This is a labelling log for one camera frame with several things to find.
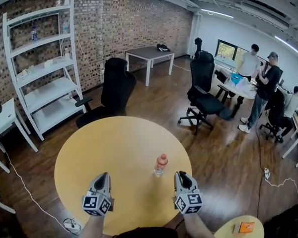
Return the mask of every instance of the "white shelf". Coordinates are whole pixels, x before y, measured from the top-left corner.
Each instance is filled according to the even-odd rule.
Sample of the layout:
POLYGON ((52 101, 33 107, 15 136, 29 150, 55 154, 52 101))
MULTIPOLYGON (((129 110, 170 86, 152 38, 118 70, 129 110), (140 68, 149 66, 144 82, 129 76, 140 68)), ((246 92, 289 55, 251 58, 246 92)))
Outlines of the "white shelf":
POLYGON ((64 96, 33 114, 35 123, 41 133, 49 130, 59 122, 83 109, 76 107, 76 101, 64 96))
POLYGON ((57 98, 77 89, 77 86, 65 77, 58 78, 24 96, 29 113, 32 113, 57 98))
POLYGON ((39 39, 37 41, 32 41, 28 44, 25 44, 15 50, 13 50, 10 53, 10 56, 11 56, 11 58, 13 58, 21 53, 27 52, 27 51, 29 51, 33 48, 39 47, 41 45, 48 44, 50 42, 58 41, 58 40, 65 39, 65 38, 70 38, 70 37, 71 37, 71 34, 58 34, 58 35, 52 35, 49 37, 39 39))
POLYGON ((43 18, 43 17, 58 14, 59 11, 67 10, 67 9, 69 10, 70 8, 71 8, 70 5, 62 5, 62 6, 37 10, 37 11, 30 12, 30 13, 27 13, 25 15, 16 17, 14 19, 10 19, 10 20, 7 21, 7 25, 10 26, 10 27, 15 27, 17 25, 26 23, 26 22, 31 21, 31 20, 35 20, 35 19, 38 19, 38 18, 43 18))
POLYGON ((18 87, 21 88, 40 77, 43 77, 58 69, 62 69, 64 67, 67 67, 73 64, 74 64, 74 61, 72 59, 66 59, 65 57, 57 57, 53 59, 53 64, 48 68, 44 68, 44 62, 36 66, 33 66, 32 68, 29 69, 31 71, 30 74, 25 76, 23 79, 21 78, 21 73, 19 73, 16 76, 16 82, 18 84, 18 87))

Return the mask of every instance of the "chair armrest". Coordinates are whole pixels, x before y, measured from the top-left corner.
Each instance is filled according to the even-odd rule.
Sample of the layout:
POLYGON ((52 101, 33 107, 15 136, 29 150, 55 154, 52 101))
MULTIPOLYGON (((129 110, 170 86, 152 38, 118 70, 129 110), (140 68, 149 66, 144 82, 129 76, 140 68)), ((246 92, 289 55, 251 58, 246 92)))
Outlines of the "chair armrest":
POLYGON ((204 91, 200 86, 197 86, 197 85, 195 85, 194 86, 194 88, 196 89, 196 90, 198 90, 200 93, 202 93, 202 94, 208 94, 206 91, 204 91))
POLYGON ((75 103, 75 106, 78 108, 78 107, 80 107, 81 105, 84 105, 85 108, 86 108, 86 110, 87 110, 87 112, 89 112, 89 111, 91 111, 91 108, 90 108, 88 102, 90 102, 92 99, 93 99, 93 98, 91 98, 91 97, 83 98, 82 100, 77 101, 77 102, 75 103))

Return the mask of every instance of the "round wooden table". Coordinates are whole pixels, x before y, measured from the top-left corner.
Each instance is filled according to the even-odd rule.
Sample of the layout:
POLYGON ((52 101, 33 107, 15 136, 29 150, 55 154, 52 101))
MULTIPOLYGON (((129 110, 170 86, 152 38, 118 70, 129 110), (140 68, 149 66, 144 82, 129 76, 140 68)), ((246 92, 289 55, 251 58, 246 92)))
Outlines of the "round wooden table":
POLYGON ((76 131, 63 145, 54 177, 64 206, 86 224, 82 196, 103 172, 111 176, 114 211, 105 218, 104 233, 118 235, 137 227, 161 227, 179 212, 174 209, 174 174, 192 175, 182 144, 165 128, 135 117, 111 117, 76 131), (161 177, 153 174, 156 159, 165 153, 161 177))
POLYGON ((234 218, 227 222, 224 226, 222 226, 217 232, 214 234, 215 238, 264 238, 264 227, 263 224, 259 221, 259 219, 253 216, 240 216, 234 218), (255 222, 255 228, 252 233, 248 234, 233 234, 233 230, 235 224, 241 222, 255 222))

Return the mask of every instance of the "white t-shirt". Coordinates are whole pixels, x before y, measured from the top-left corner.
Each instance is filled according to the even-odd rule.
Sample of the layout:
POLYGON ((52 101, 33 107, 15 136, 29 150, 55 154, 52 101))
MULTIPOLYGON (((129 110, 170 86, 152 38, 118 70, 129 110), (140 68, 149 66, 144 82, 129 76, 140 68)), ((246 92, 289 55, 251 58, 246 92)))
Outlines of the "white t-shirt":
POLYGON ((250 52, 243 54, 242 67, 239 70, 239 74, 243 76, 253 75, 255 70, 260 69, 260 61, 257 56, 253 56, 250 52))
POLYGON ((286 109, 284 112, 284 116, 292 118, 296 108, 298 108, 298 96, 295 96, 293 94, 288 94, 285 99, 285 104, 286 104, 286 109))

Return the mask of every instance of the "white wall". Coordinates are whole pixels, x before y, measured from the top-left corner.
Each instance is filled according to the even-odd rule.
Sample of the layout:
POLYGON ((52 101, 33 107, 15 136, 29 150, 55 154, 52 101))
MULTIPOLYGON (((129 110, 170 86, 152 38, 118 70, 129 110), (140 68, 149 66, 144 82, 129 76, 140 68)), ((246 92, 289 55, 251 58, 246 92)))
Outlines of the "white wall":
POLYGON ((259 46, 258 56, 265 59, 271 51, 278 54, 278 65, 284 71, 284 86, 293 89, 298 85, 298 57, 285 44, 250 27, 217 16, 203 16, 198 36, 202 39, 202 50, 215 55, 218 40, 232 43, 250 51, 252 44, 259 46))

